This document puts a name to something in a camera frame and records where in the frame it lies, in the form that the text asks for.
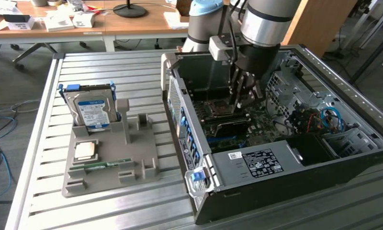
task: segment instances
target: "blue network cable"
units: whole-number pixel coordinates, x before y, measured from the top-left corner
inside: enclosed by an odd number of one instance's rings
[[[0,155],[1,155],[1,158],[2,158],[3,163],[5,163],[6,174],[7,174],[7,186],[6,186],[5,190],[0,193],[0,197],[1,197],[7,192],[7,190],[11,187],[11,176],[10,176],[10,168],[7,166],[6,158],[5,158],[5,155],[3,155],[3,153],[1,151],[0,151]]]
[[[10,119],[11,120],[11,122],[13,122],[13,126],[11,126],[11,128],[0,136],[0,139],[2,138],[2,137],[5,137],[11,131],[13,131],[13,129],[15,128],[15,126],[17,126],[17,120],[15,119],[13,119],[11,117],[9,117],[9,116],[0,116],[0,118],[3,118],[3,119]]]
[[[324,119],[324,114],[323,114],[323,111],[324,111],[324,110],[331,110],[331,111],[336,114],[336,116],[337,116],[337,122],[339,122],[339,124],[340,124],[340,131],[343,131],[343,128],[344,128],[344,127],[343,127],[343,121],[341,121],[340,113],[339,113],[339,111],[337,111],[333,107],[325,107],[325,108],[323,108],[323,109],[320,110],[320,119],[321,119],[323,125],[324,125],[325,127],[328,127],[325,121],[323,120],[323,119]]]

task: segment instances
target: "aluminum table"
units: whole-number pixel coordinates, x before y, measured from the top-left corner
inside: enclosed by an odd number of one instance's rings
[[[194,225],[160,101],[159,61],[164,52],[175,50],[66,54],[53,60],[5,229],[383,229],[383,164],[345,185]],[[110,80],[117,97],[128,98],[127,115],[148,113],[152,120],[162,178],[63,198],[71,116],[57,85],[103,84]]]

